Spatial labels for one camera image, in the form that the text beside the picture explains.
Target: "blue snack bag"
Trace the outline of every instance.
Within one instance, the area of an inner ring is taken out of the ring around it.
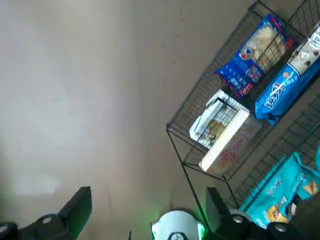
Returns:
[[[237,97],[243,98],[295,44],[295,39],[286,35],[281,22],[268,14],[233,58],[215,73]]]
[[[290,108],[305,86],[320,70],[320,28],[290,57],[259,99],[255,102],[257,119],[274,124]]]
[[[266,229],[271,222],[288,223],[295,215],[301,201],[306,201],[318,193],[320,172],[302,164],[298,153],[289,159],[283,157],[254,189],[240,210],[246,213],[260,227]]]

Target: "cookie package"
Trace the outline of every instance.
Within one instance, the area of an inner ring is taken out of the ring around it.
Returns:
[[[268,119],[274,124],[294,103],[306,85],[320,70],[320,24],[306,42],[291,55],[265,91],[255,102],[255,116],[258,120]]]
[[[320,162],[319,153],[318,149],[317,164]],[[240,210],[245,210],[255,224],[264,229],[271,222],[290,222],[300,203],[319,192],[318,170],[303,165],[296,152],[289,158],[283,157],[250,193]]]
[[[270,13],[262,19],[233,58],[215,73],[238,98],[243,98],[296,43],[292,36],[286,35],[281,22]]]
[[[190,137],[209,150],[199,167],[212,174],[226,171],[260,128],[247,108],[218,90],[189,130]]]

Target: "black plastic part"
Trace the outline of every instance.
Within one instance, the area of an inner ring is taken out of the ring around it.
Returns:
[[[13,222],[0,222],[0,229],[7,227],[0,240],[75,240],[91,212],[91,188],[81,187],[58,214],[44,215],[21,229]]]
[[[41,240],[73,240],[72,234],[66,229],[61,219],[55,214],[44,215],[34,225],[36,237]]]
[[[2,222],[0,228],[7,228],[0,233],[0,240],[10,240],[18,237],[18,226],[14,222]]]
[[[76,239],[92,213],[92,196],[89,186],[81,187],[76,194],[58,212],[66,229]]]
[[[294,226],[286,223],[271,222],[267,227],[267,239],[272,240],[306,240]]]
[[[239,218],[242,222],[236,222],[234,218]],[[229,216],[215,232],[224,236],[228,240],[247,239],[249,236],[250,222],[241,215]]]
[[[206,188],[205,213],[213,232],[218,229],[225,218],[228,218],[231,215],[227,205],[224,203],[215,187]]]

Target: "wire basket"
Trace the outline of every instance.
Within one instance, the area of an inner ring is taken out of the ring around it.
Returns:
[[[304,0],[288,22],[302,35],[308,36],[320,20],[319,0]]]
[[[301,156],[302,163],[315,169],[315,156],[320,142],[320,95],[293,121],[289,128],[275,141],[268,152],[260,159],[253,170],[233,191],[233,196],[226,202],[230,208],[239,208],[244,205],[244,210],[253,203],[255,197],[263,191],[269,179],[266,175],[273,166],[281,161],[284,156],[290,157],[292,152]],[[258,184],[266,180],[262,187]],[[258,192],[252,195],[252,190],[258,188]],[[313,197],[311,201],[301,203],[296,215],[291,220],[297,229],[305,235],[315,234],[317,228],[315,220],[320,220],[320,195]]]
[[[271,9],[262,4],[260,1],[255,2],[237,25],[235,30],[230,35],[229,39],[222,46],[220,51],[213,58],[210,65],[206,68],[196,85],[193,87],[188,97],[182,103],[172,120],[167,124],[168,134],[173,136],[173,145],[177,149],[178,157],[181,159],[183,165],[198,172],[202,172],[215,179],[221,181],[228,181],[237,172],[240,166],[246,161],[248,156],[254,151],[254,149],[261,143],[265,136],[270,132],[271,126],[267,121],[262,121],[262,128],[256,134],[256,136],[248,143],[246,148],[241,152],[241,157],[234,160],[232,166],[227,169],[223,175],[207,173],[201,170],[199,163],[205,154],[208,152],[209,147],[203,146],[198,141],[192,140],[189,135],[189,129],[197,118],[206,109],[206,103],[208,100],[219,90],[224,90],[229,96],[236,99],[241,105],[246,107],[250,112],[254,111],[254,104],[256,99],[264,91],[264,89],[273,80],[281,67],[287,62],[292,50],[284,50],[282,43],[282,35],[276,34],[273,40],[270,42],[265,51],[256,60],[256,64],[264,69],[265,75],[259,80],[259,84],[246,96],[244,99],[237,99],[234,92],[215,74],[215,71],[222,67],[227,61],[229,61],[238,49],[246,42],[251,36],[252,32],[256,29],[262,18],[268,13],[273,13]],[[289,23],[285,22],[281,17],[277,16],[281,20],[282,25],[285,27],[288,35],[294,36],[294,38],[301,43],[304,36],[292,27]],[[208,123],[207,129],[203,132],[211,132],[212,122]],[[182,147],[188,149],[186,153],[181,153],[178,146],[186,144]]]

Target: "product label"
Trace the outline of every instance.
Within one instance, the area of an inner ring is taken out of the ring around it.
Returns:
[[[281,95],[289,88],[290,85],[296,83],[299,79],[299,73],[289,64],[285,67],[281,76],[272,85],[272,90],[269,96],[265,99],[264,106],[269,109],[274,109],[275,104],[281,98]]]

